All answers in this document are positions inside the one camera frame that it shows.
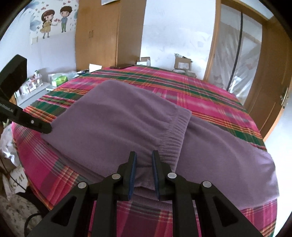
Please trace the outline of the floral sleeve forearm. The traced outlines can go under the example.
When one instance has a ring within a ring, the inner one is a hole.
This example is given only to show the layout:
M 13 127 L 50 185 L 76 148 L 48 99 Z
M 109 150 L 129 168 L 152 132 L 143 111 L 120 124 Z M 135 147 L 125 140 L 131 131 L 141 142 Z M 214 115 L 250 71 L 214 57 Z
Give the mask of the floral sleeve forearm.
M 32 217 L 28 222 L 28 232 L 42 220 L 40 211 L 30 201 L 19 195 L 13 195 L 10 199 L 1 195 L 1 216 L 15 236 L 25 236 L 25 223 L 31 215 L 36 213 L 39 215 Z

